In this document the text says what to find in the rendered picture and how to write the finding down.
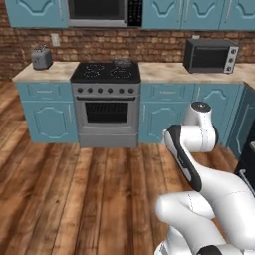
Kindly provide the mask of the grey toaster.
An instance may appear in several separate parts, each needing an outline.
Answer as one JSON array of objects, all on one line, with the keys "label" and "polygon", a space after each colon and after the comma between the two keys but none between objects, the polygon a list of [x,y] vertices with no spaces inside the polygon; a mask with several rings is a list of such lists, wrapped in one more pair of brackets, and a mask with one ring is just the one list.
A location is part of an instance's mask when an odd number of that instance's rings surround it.
[{"label": "grey toaster", "polygon": [[32,52],[31,61],[35,70],[47,70],[53,64],[52,52],[46,45],[43,45]]}]

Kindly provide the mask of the black toaster oven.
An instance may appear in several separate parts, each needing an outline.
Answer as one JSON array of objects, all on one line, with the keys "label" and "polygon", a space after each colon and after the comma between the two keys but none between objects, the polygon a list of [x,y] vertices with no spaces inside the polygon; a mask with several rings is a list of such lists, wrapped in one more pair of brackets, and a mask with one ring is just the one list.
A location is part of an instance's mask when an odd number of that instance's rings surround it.
[{"label": "black toaster oven", "polygon": [[190,74],[232,74],[238,52],[239,45],[229,39],[187,39],[183,67]]}]

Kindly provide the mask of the blue base cupboards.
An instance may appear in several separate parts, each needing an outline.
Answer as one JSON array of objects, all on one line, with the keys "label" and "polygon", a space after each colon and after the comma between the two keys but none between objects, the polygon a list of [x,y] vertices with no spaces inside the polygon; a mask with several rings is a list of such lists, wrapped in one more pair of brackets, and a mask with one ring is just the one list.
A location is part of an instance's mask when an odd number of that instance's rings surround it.
[{"label": "blue base cupboards", "polygon": [[239,158],[255,119],[255,90],[246,85],[238,107],[232,131],[227,143],[236,158]]},{"label": "blue base cupboards", "polygon": [[244,86],[236,84],[158,83],[141,85],[139,112],[140,142],[160,143],[162,131],[181,124],[192,102],[212,107],[212,122],[219,143],[227,143]]},{"label": "blue base cupboards", "polygon": [[33,142],[78,141],[70,82],[17,82],[16,86]]}]

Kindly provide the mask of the blue wall cupboards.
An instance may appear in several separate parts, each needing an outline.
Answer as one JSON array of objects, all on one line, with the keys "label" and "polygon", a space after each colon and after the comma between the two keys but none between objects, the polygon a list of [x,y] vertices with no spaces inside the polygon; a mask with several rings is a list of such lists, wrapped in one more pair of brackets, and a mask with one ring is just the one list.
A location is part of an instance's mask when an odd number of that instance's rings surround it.
[{"label": "blue wall cupboards", "polygon": [[144,0],[144,29],[255,30],[255,0]]},{"label": "blue wall cupboards", "polygon": [[66,0],[5,0],[10,25],[16,28],[66,28]]}]

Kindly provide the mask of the silver black stove with oven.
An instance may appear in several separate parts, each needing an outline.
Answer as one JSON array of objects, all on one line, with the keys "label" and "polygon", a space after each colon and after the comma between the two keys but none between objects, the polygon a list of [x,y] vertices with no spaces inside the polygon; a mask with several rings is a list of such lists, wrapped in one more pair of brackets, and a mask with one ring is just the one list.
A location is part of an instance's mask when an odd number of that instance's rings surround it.
[{"label": "silver black stove with oven", "polygon": [[80,63],[71,77],[80,147],[137,147],[138,63]]}]

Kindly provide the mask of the black dishwasher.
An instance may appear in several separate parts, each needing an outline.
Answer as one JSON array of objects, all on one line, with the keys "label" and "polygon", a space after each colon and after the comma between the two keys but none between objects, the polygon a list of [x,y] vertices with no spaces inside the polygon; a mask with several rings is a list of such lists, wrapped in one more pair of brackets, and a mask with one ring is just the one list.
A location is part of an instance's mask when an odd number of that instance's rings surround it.
[{"label": "black dishwasher", "polygon": [[246,183],[255,196],[255,129],[248,134],[235,174]]}]

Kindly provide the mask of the black silver microwave oven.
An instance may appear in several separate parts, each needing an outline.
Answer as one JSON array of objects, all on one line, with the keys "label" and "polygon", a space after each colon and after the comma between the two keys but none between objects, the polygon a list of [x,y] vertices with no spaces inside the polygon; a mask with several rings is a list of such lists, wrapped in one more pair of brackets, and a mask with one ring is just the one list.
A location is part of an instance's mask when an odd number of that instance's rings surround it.
[{"label": "black silver microwave oven", "polygon": [[140,27],[143,0],[67,0],[73,27]]}]

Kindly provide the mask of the grey pan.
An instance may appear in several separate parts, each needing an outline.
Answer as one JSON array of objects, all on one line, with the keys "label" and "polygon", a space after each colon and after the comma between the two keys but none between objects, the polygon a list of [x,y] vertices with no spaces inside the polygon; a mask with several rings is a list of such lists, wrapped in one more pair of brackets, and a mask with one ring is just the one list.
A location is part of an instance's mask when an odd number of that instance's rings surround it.
[{"label": "grey pan", "polygon": [[116,58],[114,64],[117,68],[129,68],[132,65],[132,60],[128,58]]}]

